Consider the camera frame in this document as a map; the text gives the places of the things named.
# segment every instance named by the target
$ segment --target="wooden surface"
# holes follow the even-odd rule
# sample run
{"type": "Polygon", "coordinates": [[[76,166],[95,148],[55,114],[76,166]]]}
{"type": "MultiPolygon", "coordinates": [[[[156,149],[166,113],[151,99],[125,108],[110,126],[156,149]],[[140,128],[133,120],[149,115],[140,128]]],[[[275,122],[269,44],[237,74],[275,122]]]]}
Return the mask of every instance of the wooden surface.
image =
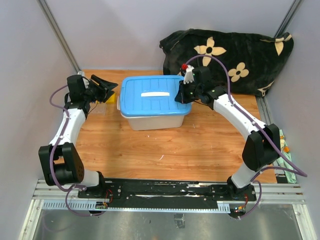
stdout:
{"type": "MultiPolygon", "coordinates": [[[[121,85],[128,76],[162,73],[85,70],[85,74],[121,85]]],[[[260,117],[254,96],[234,97],[255,117],[260,117]]],[[[105,177],[224,182],[243,163],[244,145],[243,137],[231,123],[207,106],[194,103],[180,128],[133,131],[116,104],[107,104],[105,115],[89,114],[76,149],[85,168],[101,171],[105,177]]],[[[272,170],[259,179],[276,183],[272,170]]]]}

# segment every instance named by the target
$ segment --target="black cushion with flower pattern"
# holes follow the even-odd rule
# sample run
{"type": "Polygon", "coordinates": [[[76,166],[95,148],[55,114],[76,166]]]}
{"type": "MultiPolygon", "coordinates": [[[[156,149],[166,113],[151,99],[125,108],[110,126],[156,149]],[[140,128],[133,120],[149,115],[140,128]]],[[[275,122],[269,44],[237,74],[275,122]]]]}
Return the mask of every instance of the black cushion with flower pattern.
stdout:
{"type": "MultiPolygon", "coordinates": [[[[273,38],[253,33],[189,29],[172,33],[160,41],[160,47],[165,53],[165,75],[179,74],[181,65],[193,56],[214,56],[226,66],[233,93],[263,97],[286,64],[294,41],[288,32],[273,38]]],[[[210,57],[200,57],[190,64],[195,68],[208,67],[213,83],[226,87],[224,70],[210,57]]]]}

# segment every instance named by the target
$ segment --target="white storage box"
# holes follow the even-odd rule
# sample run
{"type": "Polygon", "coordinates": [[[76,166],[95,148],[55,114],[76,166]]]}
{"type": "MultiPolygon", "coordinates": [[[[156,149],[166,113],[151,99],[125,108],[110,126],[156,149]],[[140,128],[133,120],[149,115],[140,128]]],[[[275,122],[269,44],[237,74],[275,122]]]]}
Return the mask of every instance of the white storage box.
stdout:
{"type": "Polygon", "coordinates": [[[179,128],[191,104],[175,101],[178,75],[132,76],[122,82],[117,108],[133,130],[179,128]]]}

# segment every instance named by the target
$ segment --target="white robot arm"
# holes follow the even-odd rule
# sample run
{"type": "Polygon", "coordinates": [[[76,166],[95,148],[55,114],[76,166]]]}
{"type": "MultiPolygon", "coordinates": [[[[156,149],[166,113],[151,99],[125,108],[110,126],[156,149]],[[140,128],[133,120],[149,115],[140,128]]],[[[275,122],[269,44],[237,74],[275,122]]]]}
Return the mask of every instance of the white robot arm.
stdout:
{"type": "Polygon", "coordinates": [[[75,146],[80,129],[88,116],[90,103],[105,103],[117,85],[95,75],[92,75],[91,79],[84,79],[81,75],[67,78],[69,93],[65,97],[61,125],[49,145],[41,146],[38,151],[44,179],[49,186],[56,184],[53,174],[60,185],[79,184],[94,188],[104,184],[100,172],[84,168],[75,146]],[[63,157],[63,163],[54,163],[59,157],[63,157]]]}
{"type": "Polygon", "coordinates": [[[244,163],[227,181],[229,185],[232,185],[235,194],[249,186],[251,179],[261,168],[271,164],[279,157],[254,123],[263,129],[280,149],[278,127],[274,124],[267,125],[252,116],[232,96],[230,101],[226,89],[212,85],[211,74],[207,67],[187,66],[184,81],[179,84],[179,92],[175,100],[181,103],[201,100],[203,104],[224,116],[243,136],[246,141],[242,153],[244,163]],[[254,122],[251,122],[235,105],[254,122]]]}

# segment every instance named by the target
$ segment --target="cable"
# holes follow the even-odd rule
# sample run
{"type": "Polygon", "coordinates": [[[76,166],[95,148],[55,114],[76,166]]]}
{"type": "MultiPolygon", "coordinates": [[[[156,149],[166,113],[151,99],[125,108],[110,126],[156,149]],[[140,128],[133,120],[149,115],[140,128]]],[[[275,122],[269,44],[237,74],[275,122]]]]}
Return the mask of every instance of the cable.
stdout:
{"type": "Polygon", "coordinates": [[[109,204],[112,202],[112,200],[114,199],[114,194],[112,193],[112,191],[110,189],[108,189],[108,191],[111,193],[111,198],[110,198],[110,202],[109,204]]]}
{"type": "Polygon", "coordinates": [[[91,81],[91,79],[87,78],[86,76],[82,76],[82,77],[89,82],[91,81]]]}
{"type": "Polygon", "coordinates": [[[308,175],[303,172],[300,168],[298,168],[294,163],[292,163],[278,148],[277,146],[274,144],[274,142],[271,140],[271,138],[267,135],[267,133],[262,129],[262,127],[260,127],[253,119],[252,117],[250,117],[245,111],[243,111],[237,104],[234,103],[232,96],[231,96],[231,84],[230,84],[230,77],[228,74],[228,70],[226,68],[226,66],[216,57],[211,56],[211,55],[206,55],[206,54],[200,54],[200,55],[196,55],[192,58],[190,58],[185,64],[188,65],[191,61],[193,61],[194,59],[200,58],[200,57],[209,57],[212,58],[213,60],[215,60],[216,62],[218,62],[221,67],[223,68],[225,75],[226,75],[226,79],[227,79],[227,94],[228,94],[228,98],[230,103],[240,112],[242,113],[247,119],[249,119],[252,124],[254,126],[256,126],[257,129],[260,130],[260,132],[263,134],[263,136],[267,139],[267,141],[270,143],[270,145],[273,147],[273,149],[280,155],[280,157],[282,157],[291,167],[293,167],[294,170],[285,168],[285,167],[279,167],[279,166],[268,166],[265,168],[262,168],[259,172],[257,172],[252,178],[251,178],[251,182],[253,183],[258,183],[259,184],[259,189],[260,189],[260,193],[259,193],[259,198],[256,201],[255,205],[253,206],[252,209],[250,209],[246,214],[244,214],[243,216],[239,216],[238,218],[241,220],[243,218],[245,218],[246,216],[248,216],[250,213],[252,213],[256,207],[258,206],[260,200],[261,200],[261,196],[262,196],[262,186],[261,183],[258,180],[255,180],[256,177],[258,177],[263,171],[266,171],[268,169],[278,169],[278,170],[284,170],[284,171],[288,171],[303,177],[307,177],[308,175]]]}
{"type": "Polygon", "coordinates": [[[62,130],[61,132],[59,133],[59,137],[57,138],[55,144],[53,145],[53,148],[51,150],[51,153],[50,153],[50,158],[49,158],[49,164],[50,164],[50,173],[52,175],[52,179],[54,181],[54,184],[63,192],[66,193],[66,196],[65,196],[65,205],[66,205],[66,208],[72,212],[73,214],[77,215],[77,216],[80,216],[80,217],[91,217],[91,216],[100,216],[102,214],[104,214],[105,212],[102,212],[102,213],[93,213],[93,214],[81,214],[81,213],[78,213],[74,210],[72,210],[68,204],[68,196],[70,194],[70,192],[73,190],[73,189],[81,189],[81,190],[86,190],[87,187],[85,185],[81,185],[81,184],[72,184],[69,188],[64,188],[61,186],[61,184],[59,183],[57,177],[56,177],[56,174],[55,174],[55,169],[54,169],[54,153],[57,149],[57,146],[61,140],[61,136],[63,136],[66,128],[67,128],[67,125],[68,125],[68,122],[69,122],[69,119],[70,119],[70,114],[68,112],[68,110],[63,107],[63,106],[60,106],[60,105],[57,105],[55,103],[52,102],[52,99],[53,97],[56,95],[56,93],[58,93],[59,91],[61,91],[62,89],[66,88],[68,85],[64,85],[62,87],[60,87],[59,89],[55,90],[52,95],[50,96],[50,99],[49,99],[49,102],[52,106],[58,108],[58,109],[62,109],[63,112],[66,114],[66,118],[65,118],[65,122],[62,126],[62,130]]]}
{"type": "Polygon", "coordinates": [[[303,177],[307,177],[308,175],[303,172],[300,168],[298,168],[294,163],[292,163],[278,148],[277,146],[274,144],[274,142],[271,140],[271,138],[268,136],[268,134],[262,129],[262,127],[260,127],[253,119],[252,117],[250,117],[245,111],[243,111],[237,104],[234,103],[232,96],[231,96],[231,84],[230,84],[230,77],[228,74],[228,70],[226,68],[226,66],[216,57],[211,56],[211,55],[206,55],[206,54],[200,54],[200,55],[196,55],[191,57],[185,64],[188,65],[191,61],[193,61],[194,59],[200,58],[200,57],[208,57],[208,58],[212,58],[213,60],[215,60],[216,62],[218,62],[221,67],[223,68],[226,78],[227,78],[227,94],[228,94],[228,98],[230,103],[239,111],[241,112],[247,119],[249,119],[252,124],[254,126],[256,126],[257,129],[260,130],[260,132],[263,134],[263,136],[267,139],[267,141],[270,143],[270,145],[273,147],[273,149],[280,155],[280,157],[282,157],[291,167],[293,167],[293,169],[295,169],[295,171],[293,173],[303,176],[303,177]]]}
{"type": "Polygon", "coordinates": [[[95,110],[95,108],[98,106],[98,101],[96,101],[96,105],[94,106],[94,108],[92,108],[89,112],[88,112],[88,115],[93,111],[93,110],[95,110]]]}
{"type": "Polygon", "coordinates": [[[69,203],[68,203],[68,196],[69,196],[70,192],[74,189],[75,186],[76,186],[75,184],[71,185],[71,187],[70,187],[71,189],[69,189],[68,192],[66,193],[66,195],[65,195],[65,201],[64,201],[66,208],[67,208],[71,213],[73,213],[74,215],[77,215],[77,216],[79,216],[79,217],[100,216],[100,215],[102,215],[102,214],[105,213],[105,211],[103,211],[103,212],[101,212],[101,213],[82,214],[82,213],[78,213],[78,212],[72,210],[72,209],[70,208],[70,206],[69,206],[69,203]]]}
{"type": "Polygon", "coordinates": [[[205,105],[205,106],[207,106],[206,104],[203,104],[203,103],[201,103],[201,102],[198,102],[198,101],[194,101],[195,103],[197,103],[197,104],[201,104],[201,105],[205,105]]]}
{"type": "Polygon", "coordinates": [[[259,197],[258,197],[258,200],[256,201],[255,205],[249,210],[247,211],[244,215],[242,216],[238,216],[238,218],[241,220],[243,218],[245,218],[246,216],[248,216],[250,213],[252,213],[256,208],[257,206],[259,205],[260,203],[260,200],[261,200],[261,196],[262,196],[262,186],[261,186],[261,183],[258,181],[258,180],[255,180],[254,183],[258,183],[259,184],[259,189],[260,189],[260,192],[259,192],[259,197]]]}

